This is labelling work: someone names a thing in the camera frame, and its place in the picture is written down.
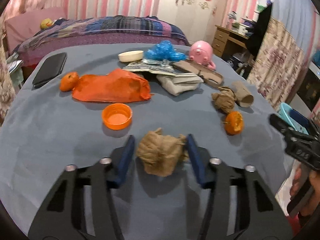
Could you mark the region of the wooden desk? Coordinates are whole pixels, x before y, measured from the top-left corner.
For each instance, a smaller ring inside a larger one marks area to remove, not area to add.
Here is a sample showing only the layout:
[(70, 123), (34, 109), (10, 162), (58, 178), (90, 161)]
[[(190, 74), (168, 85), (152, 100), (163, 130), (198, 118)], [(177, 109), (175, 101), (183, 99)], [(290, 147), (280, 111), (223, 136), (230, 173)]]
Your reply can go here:
[(216, 25), (216, 32), (212, 42), (213, 53), (222, 58), (243, 53), (247, 50), (246, 41), (248, 37)]

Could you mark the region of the blue plastic bag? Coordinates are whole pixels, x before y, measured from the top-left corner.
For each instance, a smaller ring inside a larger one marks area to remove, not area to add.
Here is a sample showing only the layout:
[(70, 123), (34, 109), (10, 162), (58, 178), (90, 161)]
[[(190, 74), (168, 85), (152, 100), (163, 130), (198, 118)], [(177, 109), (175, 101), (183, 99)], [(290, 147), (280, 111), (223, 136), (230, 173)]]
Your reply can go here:
[(164, 40), (148, 49), (144, 53), (144, 58), (156, 61), (178, 62), (185, 60), (187, 57), (184, 53), (176, 51), (170, 41)]

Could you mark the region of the pink pig mug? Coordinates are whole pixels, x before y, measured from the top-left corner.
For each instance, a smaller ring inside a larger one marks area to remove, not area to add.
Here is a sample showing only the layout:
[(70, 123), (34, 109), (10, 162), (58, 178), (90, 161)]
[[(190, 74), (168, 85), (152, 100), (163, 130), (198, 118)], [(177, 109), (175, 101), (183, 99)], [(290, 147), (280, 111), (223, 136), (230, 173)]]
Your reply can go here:
[(211, 70), (216, 69), (216, 65), (212, 61), (213, 48), (206, 41), (196, 41), (189, 50), (189, 60), (201, 64)]

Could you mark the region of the grey blue table cloth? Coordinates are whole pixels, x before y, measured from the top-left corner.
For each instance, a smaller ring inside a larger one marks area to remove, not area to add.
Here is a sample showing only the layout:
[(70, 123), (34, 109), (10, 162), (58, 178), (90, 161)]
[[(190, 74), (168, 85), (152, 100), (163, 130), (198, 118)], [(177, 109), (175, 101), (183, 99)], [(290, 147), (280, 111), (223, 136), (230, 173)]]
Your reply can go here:
[[(240, 109), (243, 132), (229, 136), (223, 114), (212, 105), (213, 89), (205, 84), (175, 97), (151, 82), (151, 100), (132, 103), (132, 124), (120, 131), (103, 124), (105, 104), (76, 101), (59, 85), (57, 77), (34, 89), (28, 78), (1, 127), (1, 201), (23, 232), (65, 166), (93, 165), (123, 146), (129, 135), (140, 141), (158, 128), (175, 137), (192, 134), (200, 147), (230, 166), (255, 166), (273, 193), (290, 175), (293, 160), (268, 123), (273, 108), (254, 86), (249, 86), (253, 105)], [(159, 178), (145, 173), (138, 159), (113, 195), (126, 239), (195, 239), (208, 199), (189, 163)]]

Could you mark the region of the half peeled mandarin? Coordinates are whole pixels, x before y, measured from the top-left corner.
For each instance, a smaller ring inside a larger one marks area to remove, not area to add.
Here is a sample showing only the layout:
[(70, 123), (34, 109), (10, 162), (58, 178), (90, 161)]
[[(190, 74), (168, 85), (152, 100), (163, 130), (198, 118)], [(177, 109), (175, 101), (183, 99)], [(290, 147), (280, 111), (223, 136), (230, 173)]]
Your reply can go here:
[(240, 134), (244, 129), (244, 119), (242, 114), (238, 111), (227, 114), (223, 123), (224, 129), (228, 135)]

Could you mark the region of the orange plastic bag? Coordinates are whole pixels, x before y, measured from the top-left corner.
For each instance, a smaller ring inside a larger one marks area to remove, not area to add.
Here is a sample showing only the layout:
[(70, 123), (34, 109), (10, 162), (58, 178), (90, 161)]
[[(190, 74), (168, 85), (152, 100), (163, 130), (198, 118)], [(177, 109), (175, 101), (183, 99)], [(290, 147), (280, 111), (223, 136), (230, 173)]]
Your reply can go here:
[(150, 100), (152, 94), (148, 80), (118, 68), (107, 75), (83, 75), (72, 97), (82, 102), (131, 103)]

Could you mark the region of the bed with plaid quilt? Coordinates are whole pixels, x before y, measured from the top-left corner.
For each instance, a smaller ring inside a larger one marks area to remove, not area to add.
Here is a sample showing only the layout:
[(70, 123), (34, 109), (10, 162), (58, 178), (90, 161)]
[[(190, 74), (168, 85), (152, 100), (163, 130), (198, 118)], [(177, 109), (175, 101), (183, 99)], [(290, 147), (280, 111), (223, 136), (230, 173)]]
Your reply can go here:
[(25, 66), (35, 66), (52, 51), (90, 44), (150, 43), (168, 40), (189, 46), (183, 31), (156, 16), (107, 16), (85, 20), (60, 19), (16, 46)]

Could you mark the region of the black white water dispenser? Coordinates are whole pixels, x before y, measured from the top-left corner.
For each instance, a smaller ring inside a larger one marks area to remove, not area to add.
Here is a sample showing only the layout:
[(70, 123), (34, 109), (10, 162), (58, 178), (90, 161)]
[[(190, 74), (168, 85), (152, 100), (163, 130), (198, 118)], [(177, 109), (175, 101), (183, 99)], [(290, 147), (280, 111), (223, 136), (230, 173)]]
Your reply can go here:
[(298, 92), (292, 99), (290, 106), (300, 114), (308, 117), (319, 100), (319, 67), (312, 61)]

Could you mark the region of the yellow plush duck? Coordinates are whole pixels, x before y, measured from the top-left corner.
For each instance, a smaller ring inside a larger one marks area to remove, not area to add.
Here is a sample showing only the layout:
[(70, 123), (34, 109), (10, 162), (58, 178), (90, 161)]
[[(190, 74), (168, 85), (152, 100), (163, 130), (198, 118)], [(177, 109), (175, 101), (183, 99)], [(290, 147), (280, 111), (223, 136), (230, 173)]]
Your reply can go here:
[(51, 19), (46, 18), (41, 21), (40, 28), (41, 28), (41, 30), (45, 30), (45, 29), (51, 27), (53, 24), (54, 24), (54, 22)]

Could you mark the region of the black phone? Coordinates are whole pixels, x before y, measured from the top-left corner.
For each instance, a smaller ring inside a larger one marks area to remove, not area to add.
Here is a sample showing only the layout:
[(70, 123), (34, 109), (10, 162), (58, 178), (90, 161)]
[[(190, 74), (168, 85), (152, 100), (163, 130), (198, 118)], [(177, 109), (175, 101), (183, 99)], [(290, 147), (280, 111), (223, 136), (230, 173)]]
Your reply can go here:
[(60, 75), (66, 59), (67, 53), (58, 53), (48, 57), (35, 75), (33, 79), (33, 87), (40, 88), (50, 80)]

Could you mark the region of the orange plastic cap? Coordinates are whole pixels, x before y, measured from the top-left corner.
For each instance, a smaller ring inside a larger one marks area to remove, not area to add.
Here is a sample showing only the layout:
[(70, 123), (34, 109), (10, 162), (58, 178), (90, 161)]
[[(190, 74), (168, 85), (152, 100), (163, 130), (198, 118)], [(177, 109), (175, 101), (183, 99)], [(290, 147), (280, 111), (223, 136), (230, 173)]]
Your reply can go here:
[(124, 103), (108, 105), (101, 113), (103, 124), (111, 130), (122, 130), (131, 125), (133, 112)]

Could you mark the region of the floral curtain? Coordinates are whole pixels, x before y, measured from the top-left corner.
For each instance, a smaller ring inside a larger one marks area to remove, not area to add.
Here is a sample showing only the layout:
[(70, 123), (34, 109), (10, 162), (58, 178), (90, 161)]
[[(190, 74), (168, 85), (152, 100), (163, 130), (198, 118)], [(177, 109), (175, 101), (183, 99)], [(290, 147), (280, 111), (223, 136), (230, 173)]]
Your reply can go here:
[(277, 110), (294, 87), (303, 59), (303, 50), (284, 24), (271, 18), (247, 81)]

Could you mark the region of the brown paper ball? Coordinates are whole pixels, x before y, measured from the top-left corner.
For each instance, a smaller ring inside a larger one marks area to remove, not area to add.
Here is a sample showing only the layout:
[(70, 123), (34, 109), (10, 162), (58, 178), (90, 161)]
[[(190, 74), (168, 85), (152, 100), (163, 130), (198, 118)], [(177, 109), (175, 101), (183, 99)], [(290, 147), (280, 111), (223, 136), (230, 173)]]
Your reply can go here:
[(159, 177), (172, 175), (179, 162), (189, 159), (185, 149), (187, 137), (164, 135), (161, 128), (149, 131), (138, 144), (136, 156), (147, 174)]

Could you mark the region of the cardboard toilet roll tube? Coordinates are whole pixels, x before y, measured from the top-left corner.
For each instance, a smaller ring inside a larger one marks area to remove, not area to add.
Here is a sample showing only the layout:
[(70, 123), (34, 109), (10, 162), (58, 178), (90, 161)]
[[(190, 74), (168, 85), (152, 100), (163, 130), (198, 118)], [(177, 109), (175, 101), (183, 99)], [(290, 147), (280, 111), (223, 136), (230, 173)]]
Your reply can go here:
[(233, 82), (231, 84), (231, 90), (233, 91), (236, 102), (240, 107), (248, 108), (253, 105), (254, 97), (241, 81)]

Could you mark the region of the whole mandarin orange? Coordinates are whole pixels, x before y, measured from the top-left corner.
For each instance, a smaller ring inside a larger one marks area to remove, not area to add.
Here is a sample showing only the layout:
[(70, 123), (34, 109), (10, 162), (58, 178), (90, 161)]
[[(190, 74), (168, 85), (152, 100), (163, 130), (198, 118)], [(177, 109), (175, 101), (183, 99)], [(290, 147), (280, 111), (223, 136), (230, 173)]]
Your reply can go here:
[(66, 74), (60, 82), (60, 87), (59, 89), (62, 92), (68, 92), (71, 91), (75, 85), (77, 84), (79, 80), (79, 75), (77, 72), (70, 72), (68, 74)]

